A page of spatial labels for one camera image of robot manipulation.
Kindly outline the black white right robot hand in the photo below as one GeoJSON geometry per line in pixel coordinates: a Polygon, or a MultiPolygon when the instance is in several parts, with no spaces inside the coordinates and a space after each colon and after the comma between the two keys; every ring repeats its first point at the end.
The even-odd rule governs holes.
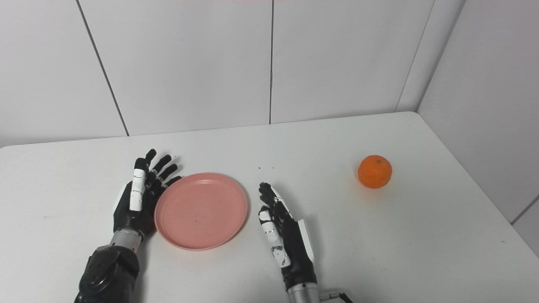
{"type": "Polygon", "coordinates": [[[259,223],[283,276],[285,289],[298,284],[317,284],[314,253],[303,219],[294,218],[284,199],[267,182],[259,185],[259,223]]]}

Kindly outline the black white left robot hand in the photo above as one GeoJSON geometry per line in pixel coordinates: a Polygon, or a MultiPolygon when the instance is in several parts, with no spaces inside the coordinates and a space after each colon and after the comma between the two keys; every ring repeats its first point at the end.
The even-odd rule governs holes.
{"type": "Polygon", "coordinates": [[[133,167],[133,176],[125,185],[113,214],[113,231],[129,229],[141,239],[156,232],[155,211],[162,194],[181,179],[179,166],[169,154],[152,164],[157,152],[151,149],[139,157],[133,167]]]}

